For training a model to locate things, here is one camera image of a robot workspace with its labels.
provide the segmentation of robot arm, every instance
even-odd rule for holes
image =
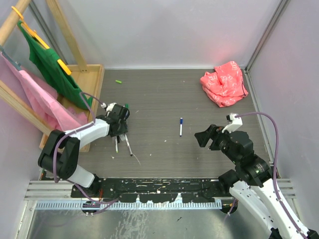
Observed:
[[[206,131],[195,134],[200,147],[205,147],[208,140],[213,142],[209,149],[222,151],[234,164],[230,170],[218,179],[221,188],[229,192],[254,215],[263,228],[269,231],[274,239],[319,239],[316,232],[308,230],[298,219],[290,205],[279,190],[281,200],[275,194],[272,170],[269,165],[257,156],[253,150],[253,142],[246,132],[235,131],[242,125],[236,114],[227,116],[230,124],[219,127],[212,124]],[[301,229],[296,230],[282,204]]]
[[[128,131],[126,119],[130,112],[126,107],[112,103],[108,106],[105,105],[103,108],[106,110],[106,115],[98,116],[94,123],[90,122],[66,132],[52,131],[39,157],[38,165],[49,172],[53,172],[53,154],[58,141],[66,134],[75,131],[74,134],[65,138],[59,146],[64,150],[57,153],[57,176],[77,183],[84,188],[90,188],[97,176],[78,165],[79,150],[98,138],[107,135],[114,137]]]

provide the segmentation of metal floor panel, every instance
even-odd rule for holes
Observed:
[[[86,217],[75,210],[36,210],[28,239],[266,239],[239,203],[223,220],[219,210],[106,211]]]

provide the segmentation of green cloth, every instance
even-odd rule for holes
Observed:
[[[77,107],[86,110],[87,107],[79,95],[82,90],[76,84],[73,77],[67,75],[60,67],[59,63],[57,62],[57,60],[60,59],[58,54],[56,54],[56,52],[51,48],[45,49],[42,47],[35,38],[33,38],[24,30],[24,28],[21,26],[21,23],[22,21],[19,21],[17,26],[20,28],[29,44],[30,61],[37,66],[45,81],[54,89],[56,89],[59,94],[63,95]],[[92,105],[92,100],[92,98],[87,99],[89,106]]]

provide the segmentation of gray floor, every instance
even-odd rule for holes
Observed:
[[[129,104],[128,138],[140,163],[130,157],[121,142],[119,153],[108,138],[91,144],[81,153],[79,164],[100,177],[218,177],[233,168],[219,151],[200,148],[194,137],[210,124],[227,125],[226,114],[254,111],[251,95],[237,104],[219,108],[199,82],[211,70],[107,70],[100,99]],[[179,137],[179,118],[183,134]],[[257,117],[243,118],[255,152],[268,161]]]

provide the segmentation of wire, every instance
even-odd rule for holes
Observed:
[[[77,129],[76,131],[71,131],[69,132],[68,134],[64,135],[62,138],[60,138],[60,140],[58,141],[58,143],[56,144],[55,146],[55,149],[54,149],[54,153],[53,153],[53,178],[54,178],[54,182],[57,183],[59,181],[59,179],[57,178],[57,173],[56,173],[56,158],[57,158],[57,153],[58,153],[58,149],[59,149],[59,146],[60,144],[70,135],[76,133],[76,132],[80,132],[80,131],[83,131],[85,129],[88,129],[89,127],[93,126],[95,124],[95,119],[96,119],[96,116],[93,112],[93,110],[91,109],[91,107],[89,106],[89,104],[86,102],[86,100],[84,99],[83,95],[88,95],[90,97],[93,97],[94,99],[96,99],[100,104],[103,104],[103,102],[101,102],[98,98],[96,98],[95,96],[89,94],[89,93],[86,93],[86,92],[80,92],[80,97],[81,99],[83,100],[85,106],[88,108],[88,110],[90,111],[91,115],[93,116],[93,122],[91,124],[88,124],[80,129]]]
[[[230,207],[230,209],[229,209],[228,213],[226,214],[226,216],[225,216],[225,218],[224,218],[224,222],[223,222],[223,224],[225,224],[226,219],[227,219],[228,217],[230,217],[230,213],[231,213],[231,211],[233,210],[233,208],[234,208],[234,206],[235,206],[236,201],[237,201],[237,199],[236,199],[236,198],[234,198],[234,201],[233,201],[233,203],[232,203],[232,205],[231,205],[231,207]]]
[[[60,144],[61,144],[61,143],[63,142],[63,140],[66,139],[68,136],[70,136],[70,135],[72,135],[72,134],[74,134],[74,133],[76,133],[76,132],[83,131],[83,130],[85,130],[85,129],[87,129],[87,128],[89,128],[89,127],[91,127],[91,126],[93,126],[93,125],[95,124],[96,116],[95,116],[94,112],[92,111],[91,107],[89,106],[89,104],[86,102],[86,100],[84,100],[83,94],[88,95],[88,96],[90,96],[90,97],[93,97],[93,98],[96,99],[100,104],[103,104],[103,102],[101,102],[101,101],[100,101],[98,98],[96,98],[95,96],[93,96],[93,95],[91,95],[91,94],[89,94],[89,93],[86,93],[86,92],[80,92],[80,97],[81,97],[81,99],[83,100],[85,106],[88,108],[88,110],[90,111],[91,115],[93,116],[93,122],[92,122],[91,124],[88,124],[88,125],[86,125],[86,126],[80,128],[80,129],[77,129],[77,130],[74,130],[74,131],[71,131],[71,132],[67,133],[67,134],[64,135],[64,136],[58,141],[58,143],[56,144],[55,149],[54,149],[54,153],[53,153],[53,178],[54,178],[54,182],[55,182],[55,183],[58,183],[58,182],[59,182],[59,180],[58,180],[58,178],[57,178],[57,173],[56,173],[56,161],[57,161],[58,148],[59,148]],[[74,186],[76,186],[76,187],[79,189],[79,191],[83,194],[83,196],[85,196],[85,197],[86,197],[87,199],[89,199],[90,201],[95,202],[95,203],[98,203],[98,204],[109,204],[109,205],[106,206],[105,208],[103,208],[103,209],[101,209],[101,210],[99,210],[99,211],[97,211],[97,212],[95,212],[95,213],[93,213],[93,214],[99,214],[99,213],[105,211],[105,210],[106,210],[107,208],[109,208],[113,203],[115,203],[115,202],[118,201],[118,199],[115,199],[115,200],[112,200],[112,201],[109,201],[109,202],[98,202],[98,201],[95,201],[95,200],[93,200],[92,198],[90,198],[78,184],[76,184],[76,183],[74,183],[74,182],[71,182],[71,181],[69,181],[69,180],[67,180],[67,181],[70,182],[70,183],[73,183]]]
[[[295,226],[295,228],[297,229],[297,231],[301,234],[301,236],[303,238],[307,238],[306,235],[304,233],[302,233],[301,228],[297,225],[297,223],[295,222],[295,220],[293,219],[293,217],[291,216],[291,214],[289,213],[288,209],[286,208],[284,202],[282,201],[280,194],[278,192],[278,187],[277,187],[277,177],[276,177],[276,172],[277,172],[277,159],[278,159],[278,146],[279,146],[279,134],[278,134],[278,128],[276,125],[276,122],[274,121],[274,119],[263,112],[250,112],[250,113],[245,113],[245,114],[241,114],[241,115],[237,115],[235,116],[235,118],[239,118],[239,117],[243,117],[243,116],[251,116],[251,115],[262,115],[262,116],[266,116],[268,119],[270,119],[270,121],[273,123],[274,128],[275,128],[275,134],[276,134],[276,146],[275,146],[275,157],[274,157],[274,170],[273,170],[273,183],[274,183],[274,188],[275,188],[275,194],[277,196],[277,199],[279,201],[279,203],[281,204],[282,208],[284,209],[284,211],[286,212],[288,218],[290,219],[290,221],[292,222],[292,224]]]

